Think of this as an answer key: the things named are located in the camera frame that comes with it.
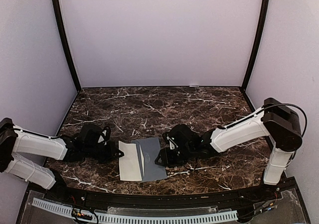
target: white vent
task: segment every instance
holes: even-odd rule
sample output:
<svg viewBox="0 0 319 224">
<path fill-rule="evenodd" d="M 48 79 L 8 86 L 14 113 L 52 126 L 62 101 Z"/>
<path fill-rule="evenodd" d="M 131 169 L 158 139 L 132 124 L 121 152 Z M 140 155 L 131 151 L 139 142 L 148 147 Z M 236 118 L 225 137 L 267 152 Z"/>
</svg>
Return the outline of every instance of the white vent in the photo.
<svg viewBox="0 0 319 224">
<path fill-rule="evenodd" d="M 32 205 L 63 217 L 72 218 L 71 205 L 57 204 L 38 198 L 33 199 Z M 93 216 L 91 223 L 96 223 L 96 218 L 94 215 L 92 215 L 92 213 L 89 211 L 82 211 L 82 213 L 91 217 Z M 238 220 L 237 211 L 172 218 L 118 216 L 100 213 L 98 211 L 95 211 L 95 214 L 99 218 L 100 224 L 214 224 Z"/>
</svg>

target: gray cloth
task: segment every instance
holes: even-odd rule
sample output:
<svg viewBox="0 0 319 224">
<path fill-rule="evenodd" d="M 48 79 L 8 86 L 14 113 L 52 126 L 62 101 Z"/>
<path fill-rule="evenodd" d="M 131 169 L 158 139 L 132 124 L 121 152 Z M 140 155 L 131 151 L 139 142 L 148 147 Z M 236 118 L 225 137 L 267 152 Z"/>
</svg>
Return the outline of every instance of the gray cloth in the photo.
<svg viewBox="0 0 319 224">
<path fill-rule="evenodd" d="M 142 182 L 150 182 L 167 178 L 165 168 L 154 163 L 160 152 L 159 138 L 136 139 L 132 140 L 131 143 L 136 144 L 138 151 Z M 141 155 L 144 156 L 144 175 Z"/>
</svg>

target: wall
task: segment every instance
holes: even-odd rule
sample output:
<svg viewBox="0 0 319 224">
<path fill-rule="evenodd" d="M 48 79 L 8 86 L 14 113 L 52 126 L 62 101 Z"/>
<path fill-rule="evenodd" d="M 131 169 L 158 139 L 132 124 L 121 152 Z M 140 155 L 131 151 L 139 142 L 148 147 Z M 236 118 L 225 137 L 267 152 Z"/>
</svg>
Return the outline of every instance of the wall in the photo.
<svg viewBox="0 0 319 224">
<path fill-rule="evenodd" d="M 83 87 L 239 86 L 261 0 L 60 0 Z"/>
<path fill-rule="evenodd" d="M 51 0 L 0 0 L 0 14 L 0 119 L 55 135 L 76 91 Z M 26 186 L 0 173 L 0 224 L 15 223 Z"/>
<path fill-rule="evenodd" d="M 319 223 L 319 0 L 270 0 L 248 96 L 302 107 L 309 119 L 304 144 L 287 169 L 295 176 L 312 223 Z"/>
</svg>

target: brown marble tabletop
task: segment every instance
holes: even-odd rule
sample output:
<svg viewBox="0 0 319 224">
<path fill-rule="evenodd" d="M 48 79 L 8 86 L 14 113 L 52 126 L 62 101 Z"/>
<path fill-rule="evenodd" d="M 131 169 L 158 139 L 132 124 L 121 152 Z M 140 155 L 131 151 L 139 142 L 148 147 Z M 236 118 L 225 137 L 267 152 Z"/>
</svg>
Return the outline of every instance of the brown marble tabletop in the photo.
<svg viewBox="0 0 319 224">
<path fill-rule="evenodd" d="M 112 129 L 111 139 L 159 137 L 179 123 L 203 133 L 250 113 L 238 88 L 130 87 L 83 89 L 74 102 L 60 134 L 72 135 L 85 123 Z M 119 162 L 65 163 L 47 159 L 46 167 L 59 171 L 69 187 L 135 195 L 182 195 L 220 192 L 257 186 L 270 149 L 263 138 L 237 145 L 218 157 L 185 167 L 167 168 L 167 179 L 155 182 L 120 181 Z"/>
</svg>

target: black pole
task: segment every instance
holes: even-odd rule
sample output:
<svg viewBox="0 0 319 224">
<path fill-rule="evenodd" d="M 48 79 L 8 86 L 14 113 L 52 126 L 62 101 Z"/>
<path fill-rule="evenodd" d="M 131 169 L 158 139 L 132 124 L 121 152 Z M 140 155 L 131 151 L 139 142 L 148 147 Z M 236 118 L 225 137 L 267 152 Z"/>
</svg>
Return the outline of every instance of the black pole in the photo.
<svg viewBox="0 0 319 224">
<path fill-rule="evenodd" d="M 75 86 L 76 90 L 79 92 L 81 90 L 81 85 L 80 85 L 79 78 L 76 74 L 76 70 L 75 70 L 73 60 L 72 60 L 68 40 L 66 38 L 66 33 L 65 33 L 64 25 L 63 25 L 63 19 L 62 19 L 59 0 L 52 0 L 52 4 L 53 4 L 56 24 L 58 26 L 64 55 L 65 55 L 66 61 L 68 63 L 68 67 L 69 67 L 69 70 L 70 70 L 70 73 L 71 73 L 71 76 L 73 79 L 74 86 Z"/>
<path fill-rule="evenodd" d="M 248 62 L 245 78 L 244 78 L 243 84 L 241 86 L 241 88 L 244 91 L 247 89 L 251 74 L 252 74 L 253 69 L 254 69 L 254 65 L 255 65 L 255 61 L 256 61 L 256 57 L 257 57 L 257 54 L 258 54 L 258 49 L 259 49 L 259 45 L 260 45 L 260 41 L 261 41 L 261 37 L 263 35 L 268 3 L 269 3 L 269 0 L 262 0 L 262 3 L 261 3 L 260 15 L 259 15 L 259 20 L 258 20 L 258 26 L 257 26 L 255 40 L 254 40 L 254 45 L 253 45 L 253 49 L 251 51 L 251 55 L 250 55 L 250 59 L 249 59 L 249 62 Z"/>
</svg>

